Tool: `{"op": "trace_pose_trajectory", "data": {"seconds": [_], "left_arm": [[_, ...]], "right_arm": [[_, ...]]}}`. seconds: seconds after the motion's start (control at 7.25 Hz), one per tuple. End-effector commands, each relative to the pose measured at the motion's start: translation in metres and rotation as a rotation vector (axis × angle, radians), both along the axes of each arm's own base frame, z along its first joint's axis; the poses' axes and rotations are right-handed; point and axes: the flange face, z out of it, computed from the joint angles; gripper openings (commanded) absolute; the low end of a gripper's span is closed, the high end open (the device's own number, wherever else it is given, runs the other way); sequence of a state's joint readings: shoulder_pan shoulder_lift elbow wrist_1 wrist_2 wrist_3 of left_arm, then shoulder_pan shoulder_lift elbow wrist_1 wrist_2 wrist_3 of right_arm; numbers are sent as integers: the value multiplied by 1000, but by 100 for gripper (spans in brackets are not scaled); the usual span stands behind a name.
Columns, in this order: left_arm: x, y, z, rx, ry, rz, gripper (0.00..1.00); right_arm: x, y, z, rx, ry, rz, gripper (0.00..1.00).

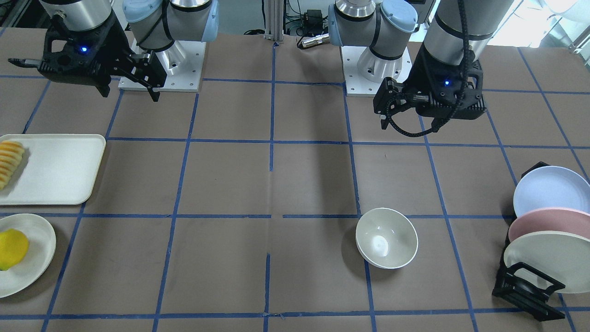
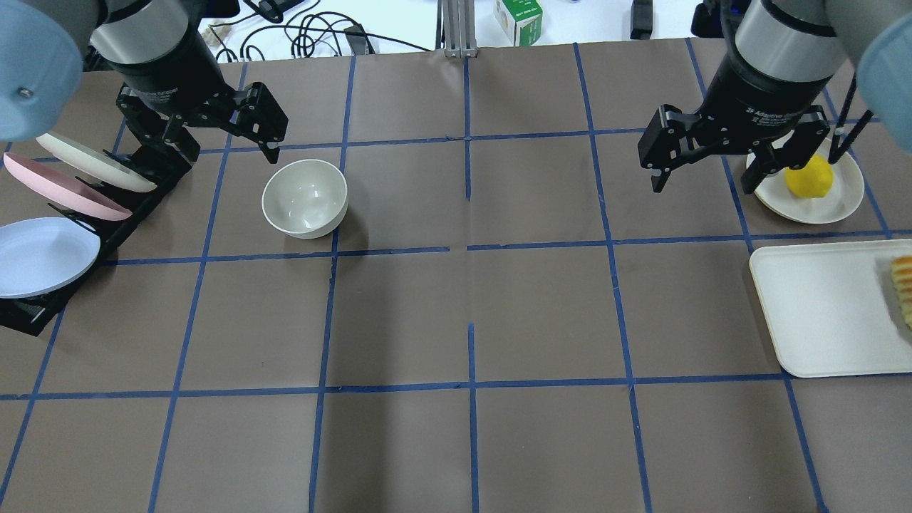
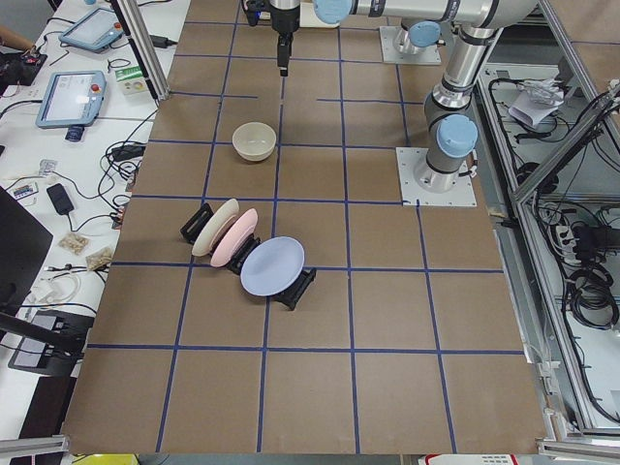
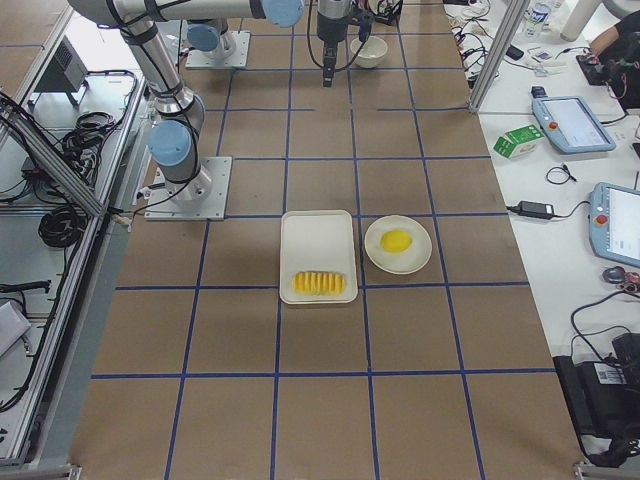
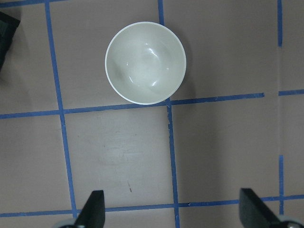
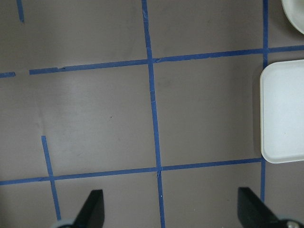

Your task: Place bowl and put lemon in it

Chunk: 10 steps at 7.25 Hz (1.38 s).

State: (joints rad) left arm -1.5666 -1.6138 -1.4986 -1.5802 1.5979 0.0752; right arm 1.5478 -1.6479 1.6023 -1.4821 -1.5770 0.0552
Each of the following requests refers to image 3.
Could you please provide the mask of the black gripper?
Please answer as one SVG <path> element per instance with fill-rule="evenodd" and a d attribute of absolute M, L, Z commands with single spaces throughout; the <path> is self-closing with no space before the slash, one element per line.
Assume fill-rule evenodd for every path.
<path fill-rule="evenodd" d="M 296 31 L 296 0 L 269 0 L 271 27 L 278 32 L 277 67 L 280 76 L 289 75 L 292 34 Z"/>

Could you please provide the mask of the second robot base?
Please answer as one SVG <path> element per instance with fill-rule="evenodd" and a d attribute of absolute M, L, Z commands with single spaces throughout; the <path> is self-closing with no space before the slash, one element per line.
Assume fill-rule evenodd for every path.
<path fill-rule="evenodd" d="M 408 29 L 403 26 L 381 26 L 379 34 L 384 63 L 420 66 L 441 64 L 438 50 L 441 28 L 436 22 L 421 21 Z"/>

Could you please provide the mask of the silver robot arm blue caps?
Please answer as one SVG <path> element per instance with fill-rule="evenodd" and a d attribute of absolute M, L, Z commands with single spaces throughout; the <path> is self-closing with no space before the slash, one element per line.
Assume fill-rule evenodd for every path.
<path fill-rule="evenodd" d="M 498 33 L 536 5 L 535 1 L 315 1 L 313 8 L 317 18 L 330 25 L 354 15 L 459 23 L 449 63 L 431 92 L 433 109 L 456 112 L 470 104 L 471 89 Z"/>

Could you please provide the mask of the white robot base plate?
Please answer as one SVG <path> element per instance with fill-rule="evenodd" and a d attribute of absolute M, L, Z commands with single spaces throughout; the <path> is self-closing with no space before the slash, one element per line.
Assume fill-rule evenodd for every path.
<path fill-rule="evenodd" d="M 465 162 L 459 171 L 442 174 L 427 164 L 424 147 L 397 147 L 397 169 L 405 206 L 476 207 L 477 201 Z"/>

